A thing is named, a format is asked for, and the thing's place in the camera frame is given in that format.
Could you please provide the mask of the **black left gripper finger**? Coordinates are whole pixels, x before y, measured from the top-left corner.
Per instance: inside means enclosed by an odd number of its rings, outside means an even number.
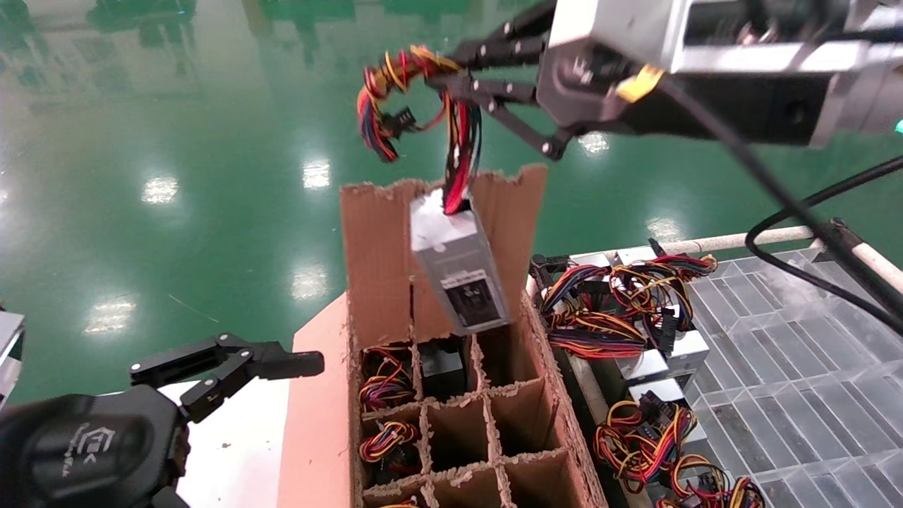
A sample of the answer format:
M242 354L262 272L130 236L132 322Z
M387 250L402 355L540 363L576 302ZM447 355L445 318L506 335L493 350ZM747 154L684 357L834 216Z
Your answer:
M155 389L197 378L180 401L183 417L200 423L255 378L306 378L324 371L320 351L285 351L277 341L248 343L235 334L217 334L138 361L130 378L133 386Z

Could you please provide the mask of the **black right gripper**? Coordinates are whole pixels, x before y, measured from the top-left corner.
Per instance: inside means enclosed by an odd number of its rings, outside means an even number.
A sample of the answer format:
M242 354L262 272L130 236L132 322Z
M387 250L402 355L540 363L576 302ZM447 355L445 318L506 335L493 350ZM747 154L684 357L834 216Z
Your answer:
M536 65L546 48L556 6L556 1L533 4L490 35L461 42L448 59L469 71ZM562 158L573 136L591 131L713 138L709 129L660 90L633 102L622 99L619 84L640 69L602 46L558 46L544 53L537 87L474 78L467 72L431 76L427 85L485 110L550 160ZM830 76L819 74L681 73L677 80L745 141L772 145L810 143L831 83ZM510 111L509 104L541 107L566 133L541 134Z

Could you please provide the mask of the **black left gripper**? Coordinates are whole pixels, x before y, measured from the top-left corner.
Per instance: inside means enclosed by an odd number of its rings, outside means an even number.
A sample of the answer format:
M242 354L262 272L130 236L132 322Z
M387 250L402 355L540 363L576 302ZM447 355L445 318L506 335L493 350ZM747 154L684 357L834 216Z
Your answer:
M4 507L190 508L181 409L148 386L68 394L2 411Z

